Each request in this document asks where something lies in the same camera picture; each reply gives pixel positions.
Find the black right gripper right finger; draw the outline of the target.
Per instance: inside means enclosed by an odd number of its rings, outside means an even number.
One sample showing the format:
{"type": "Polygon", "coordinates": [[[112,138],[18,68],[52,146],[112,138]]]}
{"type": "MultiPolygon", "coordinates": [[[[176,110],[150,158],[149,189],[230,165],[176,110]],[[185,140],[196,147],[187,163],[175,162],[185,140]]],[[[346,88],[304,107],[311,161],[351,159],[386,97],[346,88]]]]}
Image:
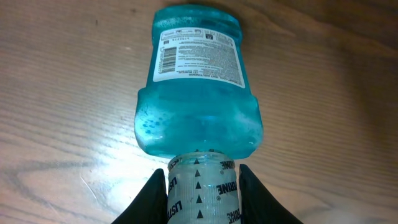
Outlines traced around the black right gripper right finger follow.
{"type": "Polygon", "coordinates": [[[244,224],[303,224],[283,207],[252,170],[239,166],[241,218],[244,224]]]}

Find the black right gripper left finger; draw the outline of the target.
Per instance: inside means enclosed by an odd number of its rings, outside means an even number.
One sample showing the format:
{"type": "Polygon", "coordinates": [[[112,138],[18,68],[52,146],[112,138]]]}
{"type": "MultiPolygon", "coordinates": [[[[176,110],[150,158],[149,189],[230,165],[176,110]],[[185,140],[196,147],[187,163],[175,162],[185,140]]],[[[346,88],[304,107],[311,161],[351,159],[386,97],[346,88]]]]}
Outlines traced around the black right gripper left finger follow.
{"type": "Polygon", "coordinates": [[[165,175],[156,169],[135,199],[112,224],[167,224],[165,175]]]}

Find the teal mouthwash bottle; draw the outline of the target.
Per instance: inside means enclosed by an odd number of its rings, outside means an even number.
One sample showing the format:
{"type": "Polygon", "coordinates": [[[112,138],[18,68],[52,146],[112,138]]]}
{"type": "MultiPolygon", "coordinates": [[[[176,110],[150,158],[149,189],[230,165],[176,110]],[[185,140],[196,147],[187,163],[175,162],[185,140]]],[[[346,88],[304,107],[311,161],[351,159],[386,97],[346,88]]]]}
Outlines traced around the teal mouthwash bottle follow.
{"type": "Polygon", "coordinates": [[[137,96],[140,148],[169,159],[169,223],[241,223],[235,160],[261,144],[259,103],[227,12],[176,5],[155,13],[152,60],[137,96]]]}

